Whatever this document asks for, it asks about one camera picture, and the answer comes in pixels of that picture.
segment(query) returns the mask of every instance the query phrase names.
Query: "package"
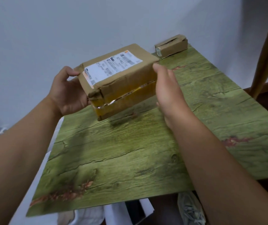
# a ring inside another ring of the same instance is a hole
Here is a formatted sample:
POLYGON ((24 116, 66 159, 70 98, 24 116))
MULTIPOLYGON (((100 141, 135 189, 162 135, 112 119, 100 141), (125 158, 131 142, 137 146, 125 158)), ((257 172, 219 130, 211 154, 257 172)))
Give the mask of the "package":
POLYGON ((159 59, 137 44, 84 62, 75 68, 98 120, 104 120, 155 94, 159 59))
POLYGON ((184 35, 176 35, 155 45, 156 53, 161 58, 181 52, 187 48, 188 40, 184 35))

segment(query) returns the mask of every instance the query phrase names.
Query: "person's right arm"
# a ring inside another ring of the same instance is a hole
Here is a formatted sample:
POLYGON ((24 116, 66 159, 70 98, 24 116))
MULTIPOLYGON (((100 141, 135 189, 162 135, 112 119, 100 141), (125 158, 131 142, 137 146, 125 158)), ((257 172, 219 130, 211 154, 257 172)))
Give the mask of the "person's right arm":
POLYGON ((268 224, 268 192, 192 113, 173 71, 154 64, 156 94, 210 224, 268 224))

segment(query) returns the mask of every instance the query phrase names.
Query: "forearm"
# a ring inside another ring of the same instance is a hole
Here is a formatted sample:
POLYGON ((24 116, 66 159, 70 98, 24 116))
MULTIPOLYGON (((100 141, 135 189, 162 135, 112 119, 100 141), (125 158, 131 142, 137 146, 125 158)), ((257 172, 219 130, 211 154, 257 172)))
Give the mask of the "forearm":
POLYGON ((268 224, 268 193, 190 111, 171 120, 211 224, 268 224))
POLYGON ((0 136, 0 224, 8 224, 31 185, 60 117, 46 98, 0 136))

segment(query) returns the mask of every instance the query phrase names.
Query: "person's left arm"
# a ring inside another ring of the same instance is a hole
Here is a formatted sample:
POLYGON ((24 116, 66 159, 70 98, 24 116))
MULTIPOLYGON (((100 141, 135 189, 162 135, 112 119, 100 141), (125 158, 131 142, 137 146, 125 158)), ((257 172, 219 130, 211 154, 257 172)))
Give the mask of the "person's left arm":
POLYGON ((88 105, 70 67, 54 78, 50 93, 23 119, 0 136, 0 224, 8 224, 31 185, 59 119, 88 105))

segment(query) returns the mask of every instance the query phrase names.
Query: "hand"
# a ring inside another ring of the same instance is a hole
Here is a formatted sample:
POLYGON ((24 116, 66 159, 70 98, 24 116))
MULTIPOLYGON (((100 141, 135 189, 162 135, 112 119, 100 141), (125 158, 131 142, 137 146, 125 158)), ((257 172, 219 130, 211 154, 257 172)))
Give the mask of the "hand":
POLYGON ((171 119, 178 113, 190 110, 172 70, 157 63, 153 64, 153 69, 157 73, 156 95, 157 105, 164 114, 164 119, 171 128, 171 119))
POLYGON ((85 94, 79 79, 68 81, 70 76, 78 76, 79 72, 74 71, 71 67, 65 66, 55 76, 51 90, 47 95, 55 104, 62 116, 75 113, 88 104, 88 97, 85 94))

